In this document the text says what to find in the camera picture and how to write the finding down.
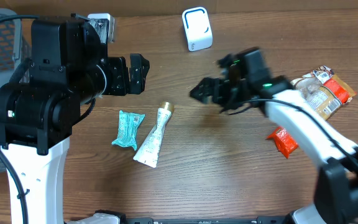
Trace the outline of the white tube with gold cap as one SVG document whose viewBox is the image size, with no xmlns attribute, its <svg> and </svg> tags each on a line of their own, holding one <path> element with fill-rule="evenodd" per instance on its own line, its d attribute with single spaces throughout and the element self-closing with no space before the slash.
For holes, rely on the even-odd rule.
<svg viewBox="0 0 358 224">
<path fill-rule="evenodd" d="M 133 160 L 149 167 L 156 168 L 165 127 L 173 112 L 174 105 L 172 103 L 164 101 L 160 104 L 157 110 L 156 124 L 136 152 Z"/>
</svg>

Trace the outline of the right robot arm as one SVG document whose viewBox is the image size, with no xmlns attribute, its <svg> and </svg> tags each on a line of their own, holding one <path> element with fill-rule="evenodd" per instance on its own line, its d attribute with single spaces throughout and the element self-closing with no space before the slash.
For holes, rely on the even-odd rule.
<svg viewBox="0 0 358 224">
<path fill-rule="evenodd" d="M 279 223 L 351 223 L 358 219 L 358 145 L 315 112 L 284 77 L 273 77 L 258 47 L 218 60 L 223 77 L 202 79 L 190 97 L 212 101 L 232 115 L 258 108 L 285 128 L 313 161 L 318 180 L 313 203 Z"/>
</svg>

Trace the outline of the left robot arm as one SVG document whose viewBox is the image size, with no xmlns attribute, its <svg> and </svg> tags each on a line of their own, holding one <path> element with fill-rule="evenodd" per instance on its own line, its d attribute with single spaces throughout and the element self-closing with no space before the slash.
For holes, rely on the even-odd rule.
<svg viewBox="0 0 358 224">
<path fill-rule="evenodd" d="M 0 87 L 0 158 L 13 223 L 63 223 L 63 174 L 73 127 L 102 95 L 140 94 L 149 61 L 110 57 L 115 20 L 32 16 L 30 58 Z"/>
</svg>

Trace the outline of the orange spaghetti package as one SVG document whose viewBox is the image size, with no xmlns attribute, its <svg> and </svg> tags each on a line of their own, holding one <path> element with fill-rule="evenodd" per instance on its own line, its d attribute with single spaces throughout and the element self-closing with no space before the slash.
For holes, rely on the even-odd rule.
<svg viewBox="0 0 358 224">
<path fill-rule="evenodd" d="M 337 75 L 333 75 L 324 85 L 321 85 L 304 99 L 320 117 L 327 120 L 340 107 L 350 102 L 356 94 L 357 92 L 346 82 L 342 81 Z M 289 158 L 290 154 L 298 148 L 297 142 L 282 127 L 276 128 L 267 136 L 267 139 L 273 140 L 277 150 L 286 158 Z"/>
</svg>

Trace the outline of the beige resealable pouch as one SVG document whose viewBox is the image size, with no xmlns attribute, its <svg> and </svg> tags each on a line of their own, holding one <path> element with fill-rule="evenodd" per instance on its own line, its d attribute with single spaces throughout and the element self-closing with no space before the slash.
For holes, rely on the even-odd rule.
<svg viewBox="0 0 358 224">
<path fill-rule="evenodd" d="M 303 97 L 311 95 L 321 85 L 324 85 L 334 75 L 334 70 L 322 65 L 310 73 L 303 75 L 301 78 L 296 78 L 291 81 L 295 89 L 299 90 Z"/>
</svg>

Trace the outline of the teal snack bar wrapper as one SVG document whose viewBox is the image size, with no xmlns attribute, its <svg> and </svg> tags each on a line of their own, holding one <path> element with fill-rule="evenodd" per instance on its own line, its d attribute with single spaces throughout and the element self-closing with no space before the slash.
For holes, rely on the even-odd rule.
<svg viewBox="0 0 358 224">
<path fill-rule="evenodd" d="M 111 144 L 120 147 L 131 147 L 136 151 L 137 130 L 144 118 L 144 114 L 128 113 L 120 110 L 117 138 L 113 140 Z"/>
</svg>

